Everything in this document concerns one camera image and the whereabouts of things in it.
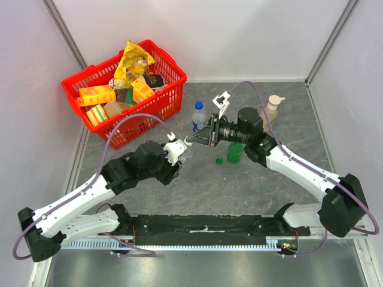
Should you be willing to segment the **blue cap drink bottle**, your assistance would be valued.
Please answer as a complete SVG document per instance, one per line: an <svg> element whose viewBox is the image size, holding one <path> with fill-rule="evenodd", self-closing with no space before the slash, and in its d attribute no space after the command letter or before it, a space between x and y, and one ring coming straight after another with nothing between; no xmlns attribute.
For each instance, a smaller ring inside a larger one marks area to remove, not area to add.
<svg viewBox="0 0 383 287"><path fill-rule="evenodd" d="M197 132L203 129L206 126L207 115L206 115L205 106L203 102L197 101L195 103L191 120L192 120L194 132Z"/></svg>

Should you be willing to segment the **clear Pocari Sweat bottle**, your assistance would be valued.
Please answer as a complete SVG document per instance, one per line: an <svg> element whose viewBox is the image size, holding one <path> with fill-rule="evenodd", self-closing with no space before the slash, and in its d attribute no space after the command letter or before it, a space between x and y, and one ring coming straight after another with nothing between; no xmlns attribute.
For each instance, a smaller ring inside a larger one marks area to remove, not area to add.
<svg viewBox="0 0 383 287"><path fill-rule="evenodd" d="M191 146L187 146L187 145L184 143L184 140L183 140L183 145L184 145L184 147L185 147L185 150L184 150L184 152L179 156L179 161L182 162L182 164L185 164L186 161L193 155L193 152L192 152Z"/></svg>

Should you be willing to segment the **white blue bottle cap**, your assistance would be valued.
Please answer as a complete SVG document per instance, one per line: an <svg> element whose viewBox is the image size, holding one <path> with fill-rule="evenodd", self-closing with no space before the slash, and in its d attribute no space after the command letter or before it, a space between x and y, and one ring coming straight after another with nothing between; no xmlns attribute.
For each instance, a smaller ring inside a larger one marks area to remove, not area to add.
<svg viewBox="0 0 383 287"><path fill-rule="evenodd" d="M190 140L190 136L186 136L185 139L184 139L184 143L187 145L187 146L192 146L193 145L193 142Z"/></svg>

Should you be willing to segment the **green bottle cap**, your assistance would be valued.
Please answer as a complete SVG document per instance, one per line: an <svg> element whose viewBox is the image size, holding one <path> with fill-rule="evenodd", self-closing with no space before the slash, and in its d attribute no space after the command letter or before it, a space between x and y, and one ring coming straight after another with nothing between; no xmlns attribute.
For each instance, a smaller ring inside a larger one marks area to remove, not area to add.
<svg viewBox="0 0 383 287"><path fill-rule="evenodd" d="M216 164L221 165L221 164L223 164L223 159L221 157L217 157L215 162L216 162Z"/></svg>

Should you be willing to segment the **green plastic bottle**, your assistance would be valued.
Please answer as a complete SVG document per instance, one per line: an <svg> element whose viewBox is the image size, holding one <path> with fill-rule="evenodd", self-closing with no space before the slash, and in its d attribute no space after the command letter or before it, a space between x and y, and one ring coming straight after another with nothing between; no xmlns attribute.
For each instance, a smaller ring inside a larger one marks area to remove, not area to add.
<svg viewBox="0 0 383 287"><path fill-rule="evenodd" d="M226 160L229 163L237 164L242 158L244 147L241 143L232 142L227 150Z"/></svg>

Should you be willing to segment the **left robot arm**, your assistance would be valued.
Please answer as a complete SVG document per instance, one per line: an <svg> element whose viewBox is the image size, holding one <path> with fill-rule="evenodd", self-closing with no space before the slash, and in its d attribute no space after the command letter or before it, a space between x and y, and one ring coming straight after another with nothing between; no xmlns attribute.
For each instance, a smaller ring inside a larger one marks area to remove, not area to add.
<svg viewBox="0 0 383 287"><path fill-rule="evenodd" d="M13 248L17 260L41 262L58 253L61 247L77 239L99 233L127 234L132 221L122 206L109 208L99 216L85 215L91 207L135 188L140 181L154 178L169 185L183 167L187 147L181 140L159 144L147 141L136 151L102 163L87 182L61 199L33 210L25 207L17 214L21 235L30 254L23 257Z"/></svg>

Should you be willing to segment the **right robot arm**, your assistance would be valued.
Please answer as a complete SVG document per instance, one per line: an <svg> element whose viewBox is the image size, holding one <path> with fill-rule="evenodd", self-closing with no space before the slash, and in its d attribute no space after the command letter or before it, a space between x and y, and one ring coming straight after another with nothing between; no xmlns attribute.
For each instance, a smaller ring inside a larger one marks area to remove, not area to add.
<svg viewBox="0 0 383 287"><path fill-rule="evenodd" d="M287 204L282 215L274 220L278 234L285 236L297 227L318 224L343 238L366 214L366 198L357 177L325 171L288 150L264 132L263 120L256 109L240 109L236 122L212 114L203 129L186 138L188 144L210 147L220 141L243 144L251 161L283 174L317 199L314 204Z"/></svg>

